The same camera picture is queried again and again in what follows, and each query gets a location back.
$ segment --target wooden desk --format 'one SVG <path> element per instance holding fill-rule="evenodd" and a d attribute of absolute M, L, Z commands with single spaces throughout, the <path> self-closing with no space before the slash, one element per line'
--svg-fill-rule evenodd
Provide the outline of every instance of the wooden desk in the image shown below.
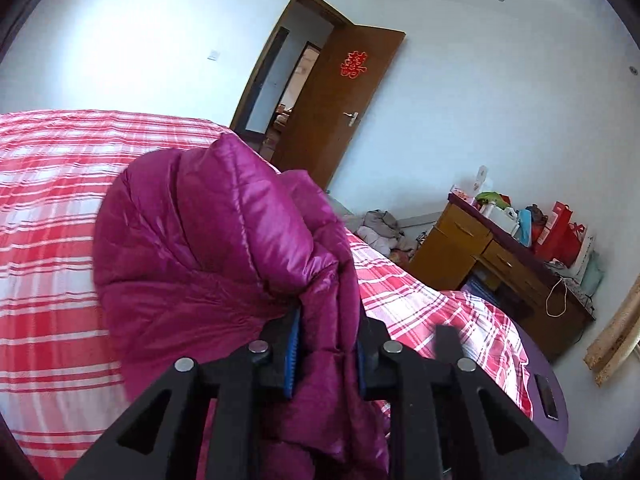
<path fill-rule="evenodd" d="M 469 273 L 501 297 L 500 307 L 535 341 L 550 361 L 555 361 L 581 336 L 594 317 L 568 291 L 566 312 L 564 286 L 559 277 L 529 249 L 456 195 L 436 226 L 411 260 L 408 272 L 436 290 L 459 290 Z"/>

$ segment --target smartphone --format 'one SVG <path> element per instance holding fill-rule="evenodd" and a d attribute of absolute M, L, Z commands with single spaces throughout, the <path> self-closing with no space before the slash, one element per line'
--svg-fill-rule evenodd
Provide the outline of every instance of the smartphone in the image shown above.
<path fill-rule="evenodd" d="M 545 410 L 546 418 L 551 420 L 558 420 L 558 408 L 554 400 L 554 394 L 551 391 L 549 380 L 542 375 L 535 374 L 536 384 L 538 385 L 538 391 L 540 393 L 540 400 L 542 400 L 542 409 Z"/>

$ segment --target door decoration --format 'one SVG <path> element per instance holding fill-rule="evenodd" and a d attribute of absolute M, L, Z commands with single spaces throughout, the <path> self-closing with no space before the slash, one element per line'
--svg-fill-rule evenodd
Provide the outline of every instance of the door decoration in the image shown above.
<path fill-rule="evenodd" d="M 367 59 L 366 52 L 359 52 L 354 50 L 347 54 L 347 59 L 340 65 L 340 75 L 349 77 L 350 79 L 356 79 L 361 73 L 367 71 L 366 66 L 362 66 Z"/>

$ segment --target red plaid bedsheet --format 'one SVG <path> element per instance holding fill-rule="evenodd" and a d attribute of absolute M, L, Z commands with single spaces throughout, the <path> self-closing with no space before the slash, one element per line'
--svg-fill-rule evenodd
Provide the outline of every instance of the red plaid bedsheet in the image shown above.
<path fill-rule="evenodd" d="M 209 146 L 206 120 L 96 110 L 0 116 L 0 413 L 46 480 L 62 478 L 127 407 L 92 282 L 95 215 L 137 156 Z M 367 313 L 432 355 L 433 327 L 532 415 L 527 358 L 513 323 L 461 292 L 440 294 L 350 234 Z"/>

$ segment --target gold curtain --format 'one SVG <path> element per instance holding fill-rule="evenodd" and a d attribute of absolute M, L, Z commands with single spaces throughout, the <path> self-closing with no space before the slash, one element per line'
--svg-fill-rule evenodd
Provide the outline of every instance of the gold curtain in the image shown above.
<path fill-rule="evenodd" d="M 640 275 L 616 315 L 587 350 L 584 362 L 602 386 L 640 342 Z"/>

